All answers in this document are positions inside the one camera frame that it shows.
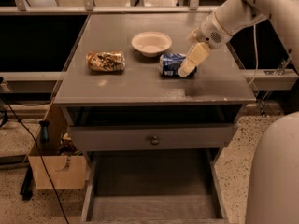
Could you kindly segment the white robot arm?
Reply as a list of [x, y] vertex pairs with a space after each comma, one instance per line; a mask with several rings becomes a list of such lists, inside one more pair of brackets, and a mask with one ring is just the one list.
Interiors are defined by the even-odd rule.
[[[293, 65], [299, 63], [299, 0], [226, 0], [190, 34], [192, 47], [178, 70], [186, 77], [212, 49], [268, 19]], [[246, 224], [299, 224], [299, 112], [272, 123], [256, 147]]]

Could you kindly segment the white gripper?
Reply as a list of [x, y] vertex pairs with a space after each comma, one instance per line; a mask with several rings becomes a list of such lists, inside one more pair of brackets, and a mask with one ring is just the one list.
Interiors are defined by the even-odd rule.
[[195, 45], [187, 53], [185, 60], [178, 70], [178, 74], [181, 77], [188, 76], [209, 56], [210, 48], [217, 49], [228, 43], [231, 38], [232, 36], [221, 27], [216, 13], [209, 14], [201, 22], [198, 29], [194, 29], [188, 34], [187, 41]]

